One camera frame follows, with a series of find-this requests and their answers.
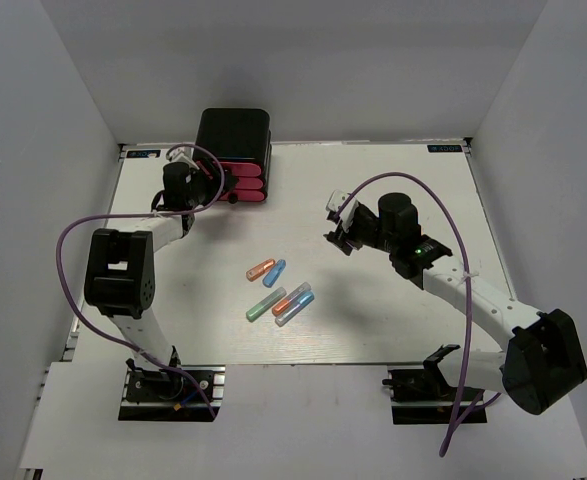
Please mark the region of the pink drawer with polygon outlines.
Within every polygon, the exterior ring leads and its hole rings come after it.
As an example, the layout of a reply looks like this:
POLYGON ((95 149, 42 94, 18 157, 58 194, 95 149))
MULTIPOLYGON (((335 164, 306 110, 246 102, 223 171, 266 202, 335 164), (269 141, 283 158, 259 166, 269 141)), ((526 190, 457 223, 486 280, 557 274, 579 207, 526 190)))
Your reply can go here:
POLYGON ((260 177, 238 177, 239 182, 236 190, 261 190, 264 186, 264 182, 260 177))
POLYGON ((266 195, 261 190, 234 190, 222 195, 220 200, 229 204, 261 203, 266 200, 266 195))
MULTIPOLYGON (((219 168, 214 162, 197 160, 196 163, 209 176, 219 172, 219 168)), ((257 178, 262 175, 262 168, 259 164, 221 161, 221 166, 226 172, 230 172, 236 177, 257 178)))

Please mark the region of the pink top drawer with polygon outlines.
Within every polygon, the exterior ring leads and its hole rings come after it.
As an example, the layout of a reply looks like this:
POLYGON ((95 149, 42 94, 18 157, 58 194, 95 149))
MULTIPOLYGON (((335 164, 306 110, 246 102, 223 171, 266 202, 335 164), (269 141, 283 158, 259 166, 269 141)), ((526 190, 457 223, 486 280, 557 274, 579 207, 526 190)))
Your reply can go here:
MULTIPOLYGON (((214 162, 197 160, 196 163, 209 176, 219 172, 219 168, 214 162)), ((236 177, 257 178, 262 175, 262 168, 259 164, 221 161, 221 166, 226 172, 230 172, 236 177)))

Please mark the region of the pink bottom drawer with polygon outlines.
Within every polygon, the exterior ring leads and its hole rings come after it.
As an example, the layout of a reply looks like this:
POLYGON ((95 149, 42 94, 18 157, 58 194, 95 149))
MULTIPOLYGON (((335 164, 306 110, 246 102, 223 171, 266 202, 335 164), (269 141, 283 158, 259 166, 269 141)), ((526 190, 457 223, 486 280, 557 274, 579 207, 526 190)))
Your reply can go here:
POLYGON ((234 190, 222 195, 220 200, 229 204, 261 203, 266 200, 266 195, 261 190, 234 190))

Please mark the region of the blue capped marker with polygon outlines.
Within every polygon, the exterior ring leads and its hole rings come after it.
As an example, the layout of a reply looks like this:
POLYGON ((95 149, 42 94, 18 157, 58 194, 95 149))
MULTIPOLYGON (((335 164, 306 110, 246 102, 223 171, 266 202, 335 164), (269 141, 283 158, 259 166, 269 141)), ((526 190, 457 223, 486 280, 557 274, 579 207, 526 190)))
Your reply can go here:
POLYGON ((272 268, 264 276, 262 284, 267 288, 272 288, 285 268, 286 261, 284 259, 277 260, 272 268))

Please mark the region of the blue clear-capped marker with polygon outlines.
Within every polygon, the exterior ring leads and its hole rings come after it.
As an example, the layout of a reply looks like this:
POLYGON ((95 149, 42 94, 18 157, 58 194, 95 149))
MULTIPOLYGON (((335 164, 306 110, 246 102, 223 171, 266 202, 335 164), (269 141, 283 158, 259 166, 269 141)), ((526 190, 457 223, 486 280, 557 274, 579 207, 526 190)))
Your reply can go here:
POLYGON ((293 317, 306 308, 314 299, 315 295, 313 291, 306 291, 301 294, 297 299, 292 301, 292 303, 284 310, 282 314, 275 318, 276 325, 278 327, 284 326, 293 317))

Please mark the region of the orange capped marker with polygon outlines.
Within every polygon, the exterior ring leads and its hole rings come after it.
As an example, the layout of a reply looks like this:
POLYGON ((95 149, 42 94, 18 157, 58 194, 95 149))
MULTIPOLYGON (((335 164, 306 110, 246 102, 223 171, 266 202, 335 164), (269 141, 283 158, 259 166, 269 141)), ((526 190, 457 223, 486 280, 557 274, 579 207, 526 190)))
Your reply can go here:
POLYGON ((251 269, 249 269, 245 276, 249 281, 255 281, 258 278, 262 277, 266 273, 268 273, 276 264, 276 260, 273 258, 267 259, 258 265, 255 265, 251 269))

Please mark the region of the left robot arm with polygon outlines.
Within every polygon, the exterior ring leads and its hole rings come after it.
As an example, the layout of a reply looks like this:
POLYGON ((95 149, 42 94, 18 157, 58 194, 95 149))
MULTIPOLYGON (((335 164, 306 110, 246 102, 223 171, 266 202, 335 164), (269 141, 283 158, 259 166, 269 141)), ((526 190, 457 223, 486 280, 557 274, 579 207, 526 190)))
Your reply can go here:
POLYGON ((163 167, 163 188, 151 202, 152 215, 130 230, 94 231, 84 297, 120 331, 133 357, 127 365, 150 380, 161 398, 172 399, 184 387, 179 356, 152 311, 156 292, 154 254, 184 238, 194 223, 193 211, 233 191, 239 178, 228 168, 220 176, 214 165, 175 161, 163 167))

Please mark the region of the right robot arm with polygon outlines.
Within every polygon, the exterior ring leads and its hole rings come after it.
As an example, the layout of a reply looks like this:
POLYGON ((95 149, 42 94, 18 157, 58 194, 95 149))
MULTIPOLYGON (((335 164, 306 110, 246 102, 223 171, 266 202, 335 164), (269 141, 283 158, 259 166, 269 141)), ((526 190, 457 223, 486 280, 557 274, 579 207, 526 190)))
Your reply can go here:
POLYGON ((336 228, 325 237, 345 255, 363 247, 387 253, 397 274, 470 315, 498 344, 497 352, 446 345, 431 354, 423 368, 432 396, 448 398, 463 384, 504 394, 525 412, 539 415, 587 380, 573 319, 560 309, 545 313, 521 303, 465 273, 448 247, 423 233, 409 196, 385 194, 372 212, 336 190, 326 210, 336 228))

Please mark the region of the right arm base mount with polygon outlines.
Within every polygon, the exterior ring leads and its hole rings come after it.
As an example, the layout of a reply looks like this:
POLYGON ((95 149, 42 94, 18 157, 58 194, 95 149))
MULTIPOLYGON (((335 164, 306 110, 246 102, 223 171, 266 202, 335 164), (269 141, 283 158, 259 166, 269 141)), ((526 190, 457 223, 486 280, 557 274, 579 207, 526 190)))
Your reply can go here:
MULTIPOLYGON (((498 380, 500 356, 474 351, 462 391, 460 411, 469 415, 465 424, 484 424, 484 395, 480 385, 498 380)), ((451 417, 462 361, 458 345, 444 345, 421 363, 395 364, 387 368, 382 385, 389 392, 395 425, 446 425, 451 417)))

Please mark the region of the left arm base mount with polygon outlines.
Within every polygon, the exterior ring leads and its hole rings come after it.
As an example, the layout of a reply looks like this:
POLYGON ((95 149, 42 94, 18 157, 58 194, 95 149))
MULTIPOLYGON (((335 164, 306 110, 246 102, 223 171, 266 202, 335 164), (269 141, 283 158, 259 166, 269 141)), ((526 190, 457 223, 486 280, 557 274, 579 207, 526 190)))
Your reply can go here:
POLYGON ((129 369, 124 381, 118 420, 143 422, 212 422, 214 420, 203 391, 214 414, 222 405, 225 373, 224 366, 198 366, 181 369, 198 383, 174 374, 159 373, 152 379, 150 372, 129 369))

